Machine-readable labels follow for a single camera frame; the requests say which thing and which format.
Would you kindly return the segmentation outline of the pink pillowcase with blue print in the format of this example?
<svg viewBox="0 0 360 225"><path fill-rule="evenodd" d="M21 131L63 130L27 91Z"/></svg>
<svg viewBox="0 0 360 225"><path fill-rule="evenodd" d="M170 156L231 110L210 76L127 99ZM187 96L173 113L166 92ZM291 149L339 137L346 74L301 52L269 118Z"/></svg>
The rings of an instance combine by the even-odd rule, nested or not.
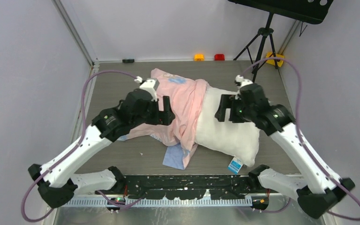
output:
<svg viewBox="0 0 360 225"><path fill-rule="evenodd" d="M163 165L184 170L196 151L196 128L208 83L203 79L192 80L173 75L158 68L151 71L151 78L159 81L157 96L170 98L175 119L169 126L142 124L121 136L126 141L140 136L150 136L167 146Z"/></svg>

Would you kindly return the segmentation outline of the white pillow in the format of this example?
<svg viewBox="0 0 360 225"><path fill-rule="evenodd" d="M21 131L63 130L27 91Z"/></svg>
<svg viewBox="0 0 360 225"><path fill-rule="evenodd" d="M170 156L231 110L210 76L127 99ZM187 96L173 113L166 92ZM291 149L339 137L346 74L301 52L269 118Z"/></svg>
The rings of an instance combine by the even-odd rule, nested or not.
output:
<svg viewBox="0 0 360 225"><path fill-rule="evenodd" d="M195 143L233 156L242 164L252 167L259 150L260 130L252 122L230 122L229 110L225 121L219 122L214 115L222 94L233 95L235 92L207 87L197 120Z"/></svg>

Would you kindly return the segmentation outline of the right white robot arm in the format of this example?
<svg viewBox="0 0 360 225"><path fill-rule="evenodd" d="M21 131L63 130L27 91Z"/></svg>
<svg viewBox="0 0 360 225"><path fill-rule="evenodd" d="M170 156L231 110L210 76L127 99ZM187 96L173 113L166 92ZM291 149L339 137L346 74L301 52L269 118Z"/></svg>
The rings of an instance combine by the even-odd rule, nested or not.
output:
<svg viewBox="0 0 360 225"><path fill-rule="evenodd" d="M292 113L283 105L271 105L260 85L242 84L237 94L222 94L215 117L219 122L254 123L285 151L303 176L297 180L260 165L249 172L252 191L279 192L318 219L355 188L351 178L340 177L324 163L297 130Z"/></svg>

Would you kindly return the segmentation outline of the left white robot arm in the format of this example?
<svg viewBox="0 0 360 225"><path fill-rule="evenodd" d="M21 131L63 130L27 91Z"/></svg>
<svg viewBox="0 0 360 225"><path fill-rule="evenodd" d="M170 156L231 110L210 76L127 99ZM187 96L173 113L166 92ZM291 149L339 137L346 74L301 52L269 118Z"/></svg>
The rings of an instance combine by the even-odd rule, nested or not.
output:
<svg viewBox="0 0 360 225"><path fill-rule="evenodd" d="M113 194L124 191L126 179L111 166L101 172L77 174L76 171L100 150L130 133L139 125L168 126L175 119L170 98L159 100L143 89L135 89L120 100L118 106L102 110L81 136L67 149L43 165L32 164L28 172L38 186L41 198L51 208L59 208L75 195L107 190Z"/></svg>

